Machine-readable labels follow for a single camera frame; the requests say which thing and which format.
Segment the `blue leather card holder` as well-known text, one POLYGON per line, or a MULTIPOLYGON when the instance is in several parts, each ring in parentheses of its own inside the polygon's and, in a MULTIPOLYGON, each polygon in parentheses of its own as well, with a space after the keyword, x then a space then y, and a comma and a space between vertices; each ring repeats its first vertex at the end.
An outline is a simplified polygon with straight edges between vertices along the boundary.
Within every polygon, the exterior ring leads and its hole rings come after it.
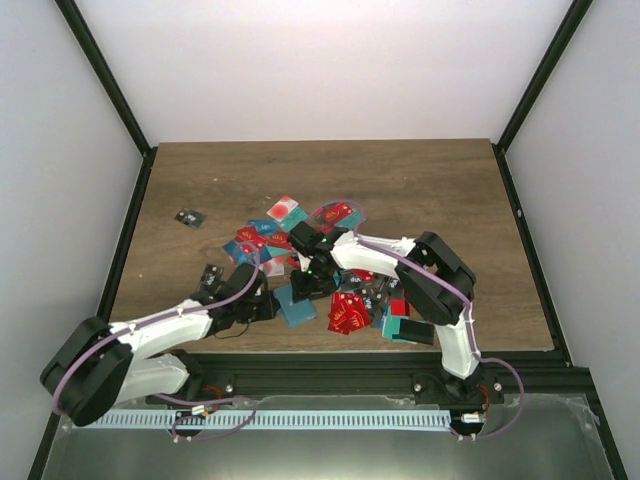
POLYGON ((280 304, 280 313, 289 328, 299 327, 316 316, 316 310, 308 299, 295 302, 293 290, 290 285, 284 285, 274 290, 274 297, 280 304))

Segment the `black VIP card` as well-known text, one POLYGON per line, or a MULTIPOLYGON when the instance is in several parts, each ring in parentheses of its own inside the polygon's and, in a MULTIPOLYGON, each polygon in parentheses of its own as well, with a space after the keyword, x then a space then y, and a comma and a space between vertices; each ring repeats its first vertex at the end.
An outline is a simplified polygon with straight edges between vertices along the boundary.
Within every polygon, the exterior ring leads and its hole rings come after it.
POLYGON ((200 279, 198 281, 197 289, 198 290, 211 290, 217 284, 222 281, 222 277, 224 274, 224 268, 214 265, 214 264, 206 264, 200 279))

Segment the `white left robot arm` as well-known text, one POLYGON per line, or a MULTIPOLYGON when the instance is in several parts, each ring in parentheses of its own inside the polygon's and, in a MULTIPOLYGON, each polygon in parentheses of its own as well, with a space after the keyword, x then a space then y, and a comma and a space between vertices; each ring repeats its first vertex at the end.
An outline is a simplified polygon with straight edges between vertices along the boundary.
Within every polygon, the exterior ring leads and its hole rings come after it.
POLYGON ((161 396, 196 402, 204 370, 184 343, 215 336, 234 325, 273 319, 280 303, 266 275, 244 263, 228 278, 206 266, 194 293, 178 305, 142 318, 82 321, 40 375, 55 413, 86 426, 117 404, 161 396))

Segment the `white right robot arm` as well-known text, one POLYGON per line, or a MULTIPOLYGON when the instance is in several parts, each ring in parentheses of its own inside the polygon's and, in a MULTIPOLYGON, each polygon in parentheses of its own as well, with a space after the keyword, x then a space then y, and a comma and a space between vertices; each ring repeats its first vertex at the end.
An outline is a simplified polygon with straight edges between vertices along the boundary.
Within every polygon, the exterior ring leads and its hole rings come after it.
POLYGON ((434 326, 447 396, 465 403, 479 392, 479 350, 467 328, 476 276, 437 234, 387 239, 344 227, 322 233, 301 221, 288 241, 301 265, 290 276, 294 301, 329 296, 337 290, 339 271, 366 270, 395 279, 408 303, 434 326))

